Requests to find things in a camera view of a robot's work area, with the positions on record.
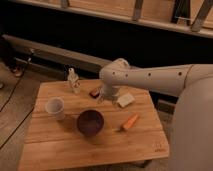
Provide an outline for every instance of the cable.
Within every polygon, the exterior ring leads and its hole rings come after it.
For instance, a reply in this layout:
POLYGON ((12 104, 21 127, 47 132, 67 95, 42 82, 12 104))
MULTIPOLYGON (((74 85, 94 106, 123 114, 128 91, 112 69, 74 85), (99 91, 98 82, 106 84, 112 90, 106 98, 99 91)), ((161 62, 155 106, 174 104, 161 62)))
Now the cable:
POLYGON ((21 82, 21 80, 22 80, 22 78, 23 78, 23 76, 24 76, 24 74, 25 74, 25 71, 27 70, 27 68, 28 68, 28 66, 29 66, 29 64, 30 64, 30 61, 31 61, 31 59, 32 59, 32 58, 31 58, 32 56, 33 56, 33 54, 31 54, 30 57, 28 58, 28 60, 27 60, 27 65, 25 66, 25 68, 24 68, 24 70, 23 70, 22 76, 18 79, 18 81, 16 82, 15 86, 13 87, 13 89, 12 89, 12 91, 11 91, 11 93, 10 93, 8 99, 5 101, 5 103, 4 103, 4 104, 2 105, 2 107, 0 108, 0 112, 2 112, 2 110, 5 108, 5 106, 9 103, 10 99, 12 98, 14 91, 16 90, 18 84, 21 82))
POLYGON ((34 110, 34 105, 32 109, 27 113, 25 118, 21 121, 21 123, 16 127, 16 129, 10 134, 10 136, 5 140, 5 142, 0 146, 0 150, 7 144, 7 142, 10 140, 10 138, 16 133, 16 131, 20 128, 20 126, 24 123, 24 121, 28 118, 28 116, 33 112, 34 110))

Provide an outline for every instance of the concrete floor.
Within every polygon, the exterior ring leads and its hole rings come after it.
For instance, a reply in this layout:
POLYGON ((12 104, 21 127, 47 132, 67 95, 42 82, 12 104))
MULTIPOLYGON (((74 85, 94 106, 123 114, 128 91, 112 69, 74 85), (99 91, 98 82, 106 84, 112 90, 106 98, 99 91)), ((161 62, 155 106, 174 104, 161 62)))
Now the concrete floor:
MULTIPOLYGON (((29 66, 23 78, 14 91, 12 98, 0 113, 0 170, 17 170, 22 153, 24 137, 29 125, 31 115, 29 112, 34 102, 41 82, 62 80, 63 74, 47 68, 29 66)), ((0 90, 0 109, 18 79, 14 78, 8 69, 0 63, 0 82, 5 83, 0 90)), ((158 111, 167 137, 169 138, 172 115, 158 111)), ((66 171, 166 171, 167 159, 153 160, 145 169, 133 164, 116 164, 80 169, 66 169, 66 171)))

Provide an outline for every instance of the wall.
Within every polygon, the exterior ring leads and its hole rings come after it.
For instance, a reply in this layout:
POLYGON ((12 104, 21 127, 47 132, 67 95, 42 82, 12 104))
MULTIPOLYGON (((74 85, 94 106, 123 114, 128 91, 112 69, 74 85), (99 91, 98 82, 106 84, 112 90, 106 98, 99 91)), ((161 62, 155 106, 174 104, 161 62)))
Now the wall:
POLYGON ((212 63, 213 40, 1 1, 7 34, 140 67, 212 63))

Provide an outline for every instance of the bowl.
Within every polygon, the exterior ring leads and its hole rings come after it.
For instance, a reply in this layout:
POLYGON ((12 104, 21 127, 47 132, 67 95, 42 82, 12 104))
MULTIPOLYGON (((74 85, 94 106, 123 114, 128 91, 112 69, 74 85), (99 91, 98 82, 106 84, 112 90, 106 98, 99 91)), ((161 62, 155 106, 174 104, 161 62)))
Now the bowl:
POLYGON ((78 130, 86 137, 95 136, 104 126, 102 114, 96 110, 86 110, 77 119, 78 130))

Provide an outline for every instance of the small bottle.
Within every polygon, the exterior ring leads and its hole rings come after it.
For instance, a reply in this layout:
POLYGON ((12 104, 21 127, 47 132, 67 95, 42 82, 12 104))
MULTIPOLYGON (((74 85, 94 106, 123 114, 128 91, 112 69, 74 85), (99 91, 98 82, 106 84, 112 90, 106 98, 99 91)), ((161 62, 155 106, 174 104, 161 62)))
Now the small bottle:
POLYGON ((79 82, 79 77, 75 73, 74 68, 69 69, 69 75, 67 78, 70 88, 72 89, 72 92, 77 94, 80 91, 80 82, 79 82))

